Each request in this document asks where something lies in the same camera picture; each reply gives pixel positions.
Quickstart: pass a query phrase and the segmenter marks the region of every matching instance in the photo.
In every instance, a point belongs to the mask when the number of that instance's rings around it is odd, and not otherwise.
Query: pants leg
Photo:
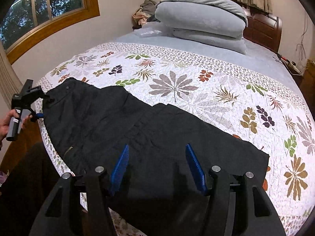
[[[29,235],[40,207],[58,179],[44,144],[35,144],[1,187],[0,236]]]

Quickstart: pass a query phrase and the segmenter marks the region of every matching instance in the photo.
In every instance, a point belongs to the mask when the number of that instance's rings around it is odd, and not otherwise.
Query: window frame
[[[100,16],[98,0],[82,0],[83,8],[66,12],[58,17],[36,26],[23,35],[7,50],[7,58],[13,64],[24,53],[52,34],[86,19]]]

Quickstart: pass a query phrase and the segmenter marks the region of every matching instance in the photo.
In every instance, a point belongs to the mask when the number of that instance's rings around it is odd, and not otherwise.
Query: headboard
[[[257,8],[237,2],[245,11],[248,27],[244,29],[244,38],[277,53],[279,50],[282,20]]]

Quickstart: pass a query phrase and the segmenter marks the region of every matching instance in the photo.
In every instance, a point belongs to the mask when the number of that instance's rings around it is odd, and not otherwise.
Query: bed
[[[100,44],[60,64],[38,84],[48,91],[68,77],[103,88],[124,86],[140,100],[172,104],[270,155],[263,188],[286,234],[295,235],[315,205],[314,120],[286,68],[277,62],[281,19],[244,8],[247,55],[175,37],[134,33]],[[42,100],[36,102],[41,112]],[[46,150],[59,172],[70,169]],[[81,203],[87,208],[86,196]],[[118,235],[143,235],[111,212]]]

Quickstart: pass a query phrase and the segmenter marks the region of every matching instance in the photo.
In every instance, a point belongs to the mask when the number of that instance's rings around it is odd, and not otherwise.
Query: leaf print quilt
[[[279,82],[210,57],[126,43],[105,43],[74,56],[39,84],[48,91],[68,77],[98,88],[122,86],[150,105],[175,105],[269,154],[263,188],[287,235],[300,229],[314,207],[314,120],[303,101]],[[38,100],[36,111],[41,109]],[[42,120],[39,125],[56,170],[70,172]],[[87,206],[84,194],[81,204]],[[118,235],[144,235],[114,211],[111,215]]]

